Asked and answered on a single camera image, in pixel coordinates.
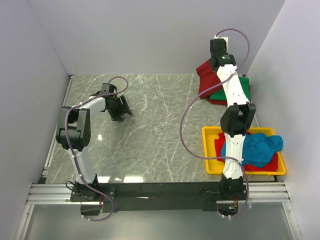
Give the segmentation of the dark red t-shirt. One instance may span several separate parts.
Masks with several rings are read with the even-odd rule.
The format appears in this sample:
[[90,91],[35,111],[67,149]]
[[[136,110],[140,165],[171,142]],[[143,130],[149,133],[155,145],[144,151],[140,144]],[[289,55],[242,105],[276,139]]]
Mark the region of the dark red t-shirt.
[[[196,73],[199,76],[199,94],[221,82],[217,74],[213,71],[209,60],[198,66],[196,68]],[[222,86],[218,86],[202,94],[199,98],[202,100],[209,99],[212,103],[215,101],[227,101],[226,94]]]

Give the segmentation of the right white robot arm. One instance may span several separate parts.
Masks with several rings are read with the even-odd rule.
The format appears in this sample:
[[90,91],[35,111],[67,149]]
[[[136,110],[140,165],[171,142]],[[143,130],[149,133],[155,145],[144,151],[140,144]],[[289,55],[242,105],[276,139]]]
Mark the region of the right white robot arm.
[[215,36],[210,41],[210,66],[222,83],[227,110],[220,119],[225,136],[224,168],[219,193],[226,200],[243,193],[243,147],[256,112],[241,86],[237,64],[228,52],[228,38]]

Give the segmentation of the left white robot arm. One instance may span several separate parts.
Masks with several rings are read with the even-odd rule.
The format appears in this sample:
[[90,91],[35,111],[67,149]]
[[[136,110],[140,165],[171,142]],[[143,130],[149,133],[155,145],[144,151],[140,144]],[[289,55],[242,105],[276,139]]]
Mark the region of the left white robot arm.
[[88,145],[91,141],[91,117],[98,113],[109,113],[113,122],[122,122],[124,115],[132,116],[123,90],[110,82],[103,83],[101,90],[84,102],[74,106],[63,106],[59,111],[55,139],[68,153],[76,181],[75,191],[82,192],[88,201],[100,195],[98,176],[91,166]]

